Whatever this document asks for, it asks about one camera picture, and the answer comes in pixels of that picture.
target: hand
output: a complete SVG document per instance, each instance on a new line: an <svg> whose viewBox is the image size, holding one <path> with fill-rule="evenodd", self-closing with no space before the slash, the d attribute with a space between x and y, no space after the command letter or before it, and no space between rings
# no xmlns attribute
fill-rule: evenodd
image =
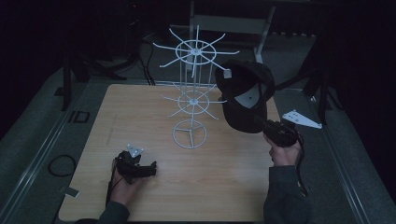
<svg viewBox="0 0 396 224"><path fill-rule="evenodd" d="M136 197L138 190L144 182L146 182L146 178L137 178L136 181L130 185L120 175L116 168L113 178L113 190L111 191L110 201L121 203L128 207Z"/></svg>
<svg viewBox="0 0 396 224"><path fill-rule="evenodd" d="M274 166L295 165L300 154L301 146L297 142L291 147L279 147L271 139L264 135L265 140L271 145L270 156Z"/></svg>

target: baseball cap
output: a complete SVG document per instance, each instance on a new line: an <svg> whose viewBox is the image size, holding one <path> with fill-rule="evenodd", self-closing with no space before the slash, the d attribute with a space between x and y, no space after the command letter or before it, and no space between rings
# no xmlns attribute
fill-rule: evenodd
<svg viewBox="0 0 396 224"><path fill-rule="evenodd" d="M275 82L270 69L263 63L230 60L215 71L224 117L234 129L244 133L262 132L254 121L255 115L267 119L266 102L275 93Z"/></svg>

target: finger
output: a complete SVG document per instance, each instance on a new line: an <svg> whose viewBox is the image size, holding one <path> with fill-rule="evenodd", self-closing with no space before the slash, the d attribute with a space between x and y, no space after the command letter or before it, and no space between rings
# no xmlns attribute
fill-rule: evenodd
<svg viewBox="0 0 396 224"><path fill-rule="evenodd" d="M113 176L113 182L117 182L122 178L122 175L120 175L119 170L117 169L117 167L115 167L115 171L114 171L114 176Z"/></svg>
<svg viewBox="0 0 396 224"><path fill-rule="evenodd" d="M136 185L136 186L138 187L138 186L142 185L143 182L145 182L145 178L137 178L137 179L134 181L134 185Z"/></svg>
<svg viewBox="0 0 396 224"><path fill-rule="evenodd" d="M264 134L264 139L270 144L272 147L276 146L276 144Z"/></svg>

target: gray mat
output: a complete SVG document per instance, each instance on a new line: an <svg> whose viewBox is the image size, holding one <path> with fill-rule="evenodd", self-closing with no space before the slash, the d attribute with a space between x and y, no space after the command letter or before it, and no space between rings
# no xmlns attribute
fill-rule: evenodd
<svg viewBox="0 0 396 224"><path fill-rule="evenodd" d="M297 74L312 42L313 39L305 37L270 36L267 39L262 56L264 62L271 68L277 84ZM142 47L144 60L149 57L149 54L150 48ZM166 70L159 66L169 63L173 58L174 55L169 54L166 50L154 50L149 68L156 80L178 81L178 64L174 64ZM237 59L252 61L251 49L242 49ZM227 57L219 58L219 62L224 60L227 60ZM66 122L12 223L51 223L53 220L62 223L56 219L56 214L64 196L57 189L67 186L71 177L52 176L47 170L47 165L52 159L62 154L71 155L78 161L109 84L136 82L146 84L146 81L142 80L144 76L140 65L121 71L120 75L128 77L128 80L115 81L104 76L93 76L88 84L76 84L82 85L84 92L76 100L71 110L90 112L90 119L88 123ZM40 144L48 135L51 125L62 115L60 112L62 99L53 96L61 83L61 73L51 77L18 123L1 142L2 204L17 185L19 176L37 149L41 147ZM291 88L300 89L303 86L304 82L302 81ZM296 109L309 118L318 120L317 105L311 104L299 92L279 91L276 93L275 99L280 114ZM356 191L361 197L361 203L364 205L370 221L372 223L392 223L392 220L396 220L394 204L389 202L389 196L381 185L359 137L348 122L347 116L333 110L327 111L327 118L329 125L326 130L330 134L311 128L298 127L305 136L306 157L302 166L302 176L305 184L312 189L310 198L314 205L315 222L357 223L331 159L330 147L335 146L339 150L342 161L348 164L346 169L350 178L354 183L357 183ZM62 172L67 172L71 168L71 163L68 160L59 161L56 164L57 169L59 168L59 171Z"/></svg>

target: wooden table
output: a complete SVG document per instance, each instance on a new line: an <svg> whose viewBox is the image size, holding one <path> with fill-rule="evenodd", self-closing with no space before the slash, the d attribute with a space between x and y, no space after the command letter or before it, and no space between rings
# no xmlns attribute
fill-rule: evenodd
<svg viewBox="0 0 396 224"><path fill-rule="evenodd" d="M158 162L130 207L130 220L139 221L257 221L268 190L268 168L273 165L262 133L231 128L221 104L211 104L197 115L207 129L205 143L196 149L179 147L172 131L191 115L178 113L177 102L163 96L180 95L173 86L111 85L100 107L70 187L77 198L65 197L59 212L63 221L99 218L105 209L112 160L127 144L145 151L141 165ZM212 101L218 89L209 93ZM279 120L273 99L268 118Z"/></svg>

